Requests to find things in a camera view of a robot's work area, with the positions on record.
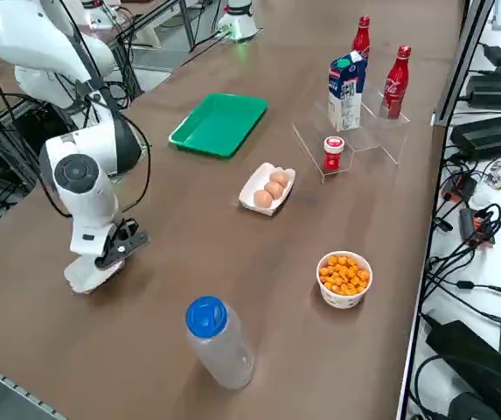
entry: coca-cola bottle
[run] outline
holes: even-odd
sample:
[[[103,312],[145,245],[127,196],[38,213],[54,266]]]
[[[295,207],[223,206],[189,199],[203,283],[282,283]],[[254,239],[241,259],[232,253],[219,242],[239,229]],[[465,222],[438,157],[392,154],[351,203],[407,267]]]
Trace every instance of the coca-cola bottle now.
[[[409,70],[407,62],[411,55],[411,46],[402,45],[398,49],[396,62],[393,63],[392,70],[386,77],[384,87],[384,97],[380,105],[380,116],[389,120],[400,117],[401,102],[406,94],[407,83],[409,82]]]
[[[369,25],[371,18],[368,15],[361,16],[358,19],[358,30],[351,49],[357,51],[364,59],[369,58],[369,50],[371,49],[371,39],[369,38]]]

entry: cheese puff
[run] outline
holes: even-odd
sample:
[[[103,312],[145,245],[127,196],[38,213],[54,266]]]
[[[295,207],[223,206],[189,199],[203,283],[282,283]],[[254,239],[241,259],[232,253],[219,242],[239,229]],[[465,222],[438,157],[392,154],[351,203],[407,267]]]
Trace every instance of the cheese puff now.
[[[357,271],[357,277],[363,281],[368,280],[369,279],[369,272],[364,270],[364,269],[362,269],[362,270],[360,269],[359,271]]]

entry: plastic bottle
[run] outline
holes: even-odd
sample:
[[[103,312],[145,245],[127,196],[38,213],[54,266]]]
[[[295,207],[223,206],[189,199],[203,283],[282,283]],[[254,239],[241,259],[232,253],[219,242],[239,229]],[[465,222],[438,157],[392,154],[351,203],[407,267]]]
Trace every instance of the plastic bottle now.
[[[190,347],[220,385],[229,389],[248,385],[254,355],[233,309],[216,297],[200,297],[186,311],[186,326]]]
[[[363,58],[369,58],[369,51],[371,50],[371,39],[369,38],[369,25],[371,24],[371,18],[368,15],[361,16],[358,19],[358,30],[353,44],[351,44],[351,50],[357,51],[363,56]]]
[[[411,55],[411,47],[402,45],[398,49],[398,56],[393,64],[392,70],[386,77],[384,97],[380,105],[380,116],[389,120],[400,117],[401,103],[406,94],[407,83],[409,82],[409,69],[407,62]]]

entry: clear acrylic stand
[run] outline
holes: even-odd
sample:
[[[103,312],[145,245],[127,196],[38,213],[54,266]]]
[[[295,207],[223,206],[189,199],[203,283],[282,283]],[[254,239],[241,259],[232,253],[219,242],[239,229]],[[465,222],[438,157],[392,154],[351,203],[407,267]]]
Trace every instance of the clear acrylic stand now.
[[[322,182],[327,176],[349,171],[354,153],[377,147],[381,147],[394,163],[400,163],[401,152],[408,136],[409,119],[403,114],[395,120],[379,116],[382,93],[378,89],[365,84],[361,103],[361,126],[340,132],[334,129],[328,119],[328,89],[313,97],[316,99],[310,105],[296,113],[292,129],[301,148],[320,171]],[[331,136],[345,140],[345,149],[337,171],[326,171],[323,167],[324,139]]]

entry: small red jar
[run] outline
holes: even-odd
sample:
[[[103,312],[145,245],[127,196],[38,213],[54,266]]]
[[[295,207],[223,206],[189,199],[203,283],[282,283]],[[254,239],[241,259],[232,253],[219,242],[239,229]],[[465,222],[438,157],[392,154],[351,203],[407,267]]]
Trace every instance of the small red jar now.
[[[341,137],[327,137],[324,140],[324,169],[327,171],[337,171],[339,169],[339,158],[344,151],[345,141]]]

